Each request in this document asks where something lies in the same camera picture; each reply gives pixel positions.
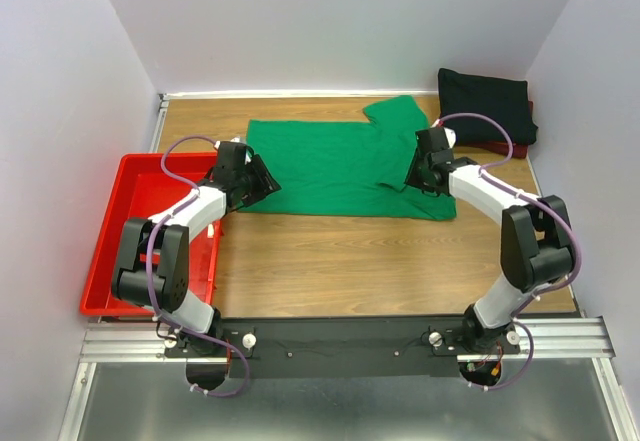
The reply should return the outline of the green t-shirt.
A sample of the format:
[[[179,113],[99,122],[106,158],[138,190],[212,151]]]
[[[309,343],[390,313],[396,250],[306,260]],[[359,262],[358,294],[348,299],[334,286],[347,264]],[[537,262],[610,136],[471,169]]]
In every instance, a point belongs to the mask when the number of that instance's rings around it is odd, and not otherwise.
[[[407,95],[375,102],[363,122],[251,120],[247,142],[280,191],[252,213],[452,220],[456,202],[405,183],[428,118]]]

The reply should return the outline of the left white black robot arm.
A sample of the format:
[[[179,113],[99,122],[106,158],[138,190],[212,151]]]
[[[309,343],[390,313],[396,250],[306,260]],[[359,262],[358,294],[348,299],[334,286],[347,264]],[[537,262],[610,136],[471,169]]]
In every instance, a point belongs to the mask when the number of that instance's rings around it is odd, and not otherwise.
[[[186,184],[188,194],[157,214],[124,223],[111,294],[152,312],[156,320],[185,333],[197,354],[209,356],[227,342],[219,311],[189,287],[191,242],[210,224],[264,200],[281,186],[246,143],[192,138],[211,143],[215,164],[195,182],[168,168],[167,153],[161,157],[163,174]]]

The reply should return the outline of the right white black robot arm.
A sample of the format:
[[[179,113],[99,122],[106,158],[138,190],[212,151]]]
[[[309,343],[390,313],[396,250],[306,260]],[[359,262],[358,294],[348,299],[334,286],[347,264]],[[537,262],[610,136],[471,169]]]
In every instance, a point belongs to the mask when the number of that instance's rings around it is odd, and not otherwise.
[[[535,296],[578,267],[575,240],[564,201],[539,198],[490,175],[468,157],[453,153],[453,132],[442,126],[416,133],[416,150],[405,184],[462,200],[500,227],[501,274],[463,315],[460,340],[480,353],[503,336]]]

